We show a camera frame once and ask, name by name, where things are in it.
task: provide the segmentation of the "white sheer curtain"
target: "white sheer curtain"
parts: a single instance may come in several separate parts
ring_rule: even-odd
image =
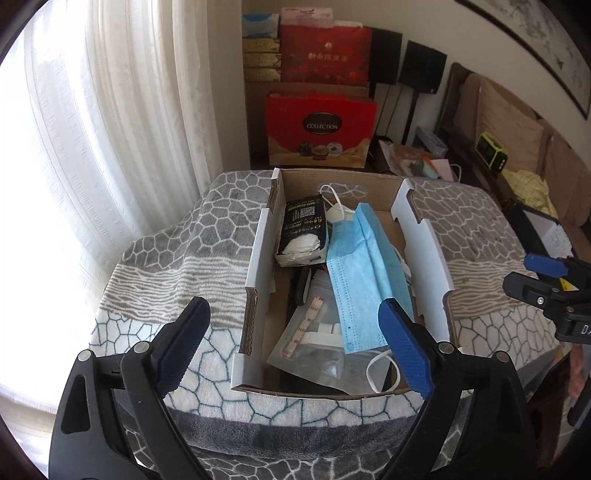
[[[14,405],[55,412],[126,246],[222,171],[206,4],[50,0],[0,66],[0,394]]]

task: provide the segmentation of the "plastic bag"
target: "plastic bag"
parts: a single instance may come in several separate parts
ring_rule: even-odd
[[[322,303],[313,315],[315,318],[311,321],[306,320],[310,307],[320,303],[318,299],[321,299]],[[342,343],[335,346],[334,338],[333,343],[326,342],[329,345],[304,343],[304,335],[307,332],[318,332],[319,329],[328,331],[330,327],[327,324],[333,326],[332,334],[338,336],[339,328],[335,328],[334,325],[340,326],[339,312],[330,277],[328,273],[318,270],[310,281],[306,303],[295,310],[267,363],[314,383],[342,390],[349,395],[374,394],[375,391],[366,376],[366,369],[376,357],[376,351],[345,355]],[[384,384],[389,365],[388,358],[379,358],[369,367],[369,374],[378,387]]]

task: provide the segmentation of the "qr code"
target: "qr code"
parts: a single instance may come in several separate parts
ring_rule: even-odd
[[[300,209],[300,218],[314,215],[314,206]]]

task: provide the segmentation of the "stacked gold package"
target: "stacked gold package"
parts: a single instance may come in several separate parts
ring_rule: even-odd
[[[280,82],[281,54],[277,38],[243,38],[242,57],[246,82]]]

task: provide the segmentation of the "red box with collection label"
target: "red box with collection label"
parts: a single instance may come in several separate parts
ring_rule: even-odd
[[[271,165],[365,166],[376,113],[371,98],[272,92],[265,110]]]
[[[363,27],[281,26],[281,81],[365,87],[372,32]]]

